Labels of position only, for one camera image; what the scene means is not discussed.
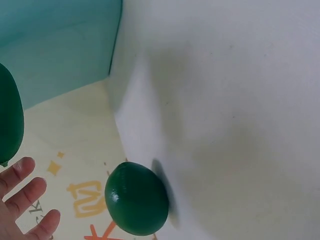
yellow star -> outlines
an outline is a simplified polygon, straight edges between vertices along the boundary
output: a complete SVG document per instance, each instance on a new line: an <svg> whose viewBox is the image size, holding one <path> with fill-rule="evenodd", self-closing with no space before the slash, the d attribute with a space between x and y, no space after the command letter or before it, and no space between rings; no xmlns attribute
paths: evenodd
<svg viewBox="0 0 320 240"><path fill-rule="evenodd" d="M61 165L55 163L54 161L51 160L50 165L47 169L48 172L52 173L53 175L57 176L57 173L59 170L62 168Z"/></svg>
<svg viewBox="0 0 320 240"><path fill-rule="evenodd" d="M58 152L58 154L56 155L58 158L63 158L65 156L65 154L63 152Z"/></svg>

